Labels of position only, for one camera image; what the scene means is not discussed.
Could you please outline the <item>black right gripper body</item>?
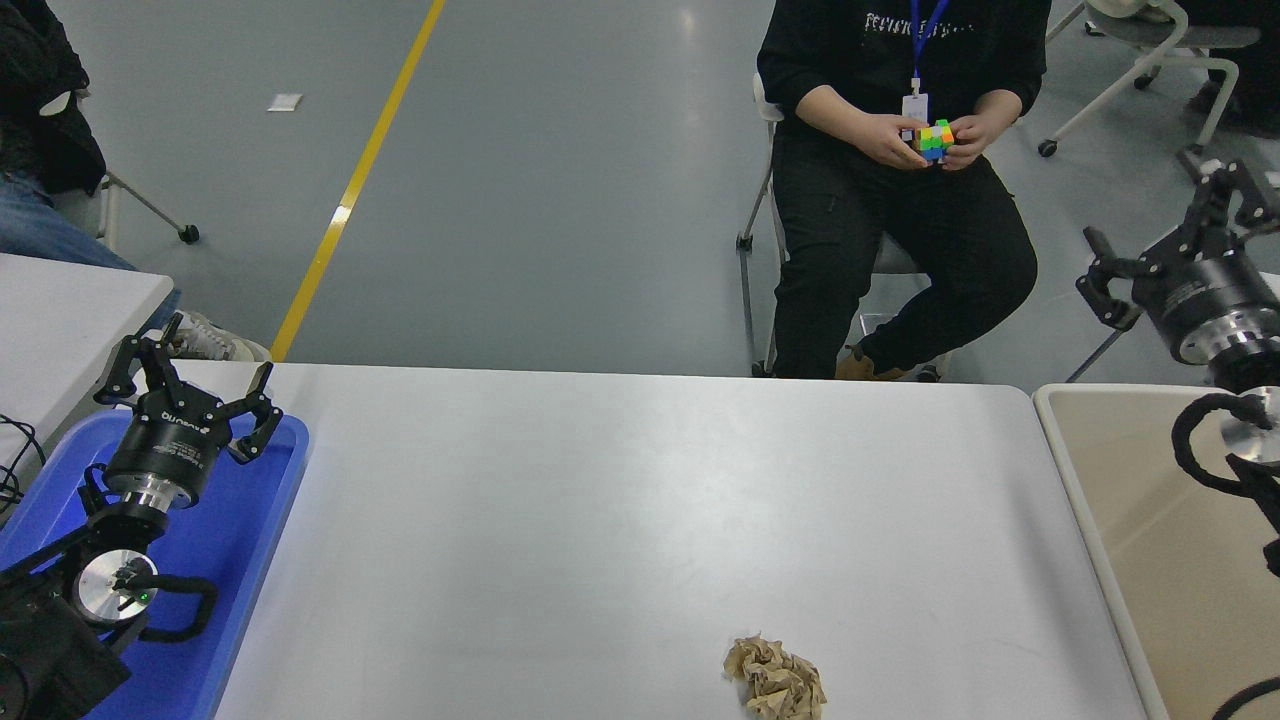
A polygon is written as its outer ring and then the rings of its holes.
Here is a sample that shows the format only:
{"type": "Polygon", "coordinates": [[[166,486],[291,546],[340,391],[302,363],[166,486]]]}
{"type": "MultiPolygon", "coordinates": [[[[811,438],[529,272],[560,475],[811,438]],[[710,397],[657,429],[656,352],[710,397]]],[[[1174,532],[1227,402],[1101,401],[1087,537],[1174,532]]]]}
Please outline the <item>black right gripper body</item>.
{"type": "Polygon", "coordinates": [[[1247,237],[1207,241],[1194,252],[1167,236],[1140,254],[1158,273],[1140,281],[1140,306],[1161,336],[1192,336],[1220,319],[1277,334],[1277,296],[1245,254],[1247,237]]]}

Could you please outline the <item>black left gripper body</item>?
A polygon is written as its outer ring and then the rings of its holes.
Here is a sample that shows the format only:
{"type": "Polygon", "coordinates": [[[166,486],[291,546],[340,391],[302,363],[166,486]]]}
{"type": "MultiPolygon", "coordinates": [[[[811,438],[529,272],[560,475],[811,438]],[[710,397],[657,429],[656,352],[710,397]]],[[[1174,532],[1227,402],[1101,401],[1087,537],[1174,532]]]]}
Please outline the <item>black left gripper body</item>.
{"type": "Polygon", "coordinates": [[[115,493],[148,477],[201,496],[223,448],[230,443],[230,420],[215,414],[216,398],[172,400],[160,389],[141,396],[125,434],[105,470],[115,493]]]}

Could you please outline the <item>person's left hand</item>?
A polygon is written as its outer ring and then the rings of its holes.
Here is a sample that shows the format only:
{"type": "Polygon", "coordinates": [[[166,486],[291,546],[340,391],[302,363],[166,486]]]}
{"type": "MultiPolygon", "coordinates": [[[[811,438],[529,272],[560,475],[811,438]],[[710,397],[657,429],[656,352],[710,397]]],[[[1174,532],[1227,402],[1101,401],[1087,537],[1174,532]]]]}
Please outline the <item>person's left hand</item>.
{"type": "Polygon", "coordinates": [[[945,170],[972,167],[992,142],[989,118],[982,114],[960,117],[950,122],[954,143],[946,149],[940,165],[945,170]]]}

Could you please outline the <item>person's right hand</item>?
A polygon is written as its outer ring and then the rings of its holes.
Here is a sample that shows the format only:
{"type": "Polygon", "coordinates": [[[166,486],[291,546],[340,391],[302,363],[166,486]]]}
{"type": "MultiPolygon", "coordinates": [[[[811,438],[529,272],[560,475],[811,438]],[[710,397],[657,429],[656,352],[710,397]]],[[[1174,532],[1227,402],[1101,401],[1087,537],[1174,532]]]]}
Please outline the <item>person's right hand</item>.
{"type": "Polygon", "coordinates": [[[927,123],[908,117],[864,113],[858,118],[858,138],[854,143],[883,167],[918,170],[927,167],[927,160],[913,149],[909,140],[902,140],[902,132],[913,135],[925,127],[927,123]]]}

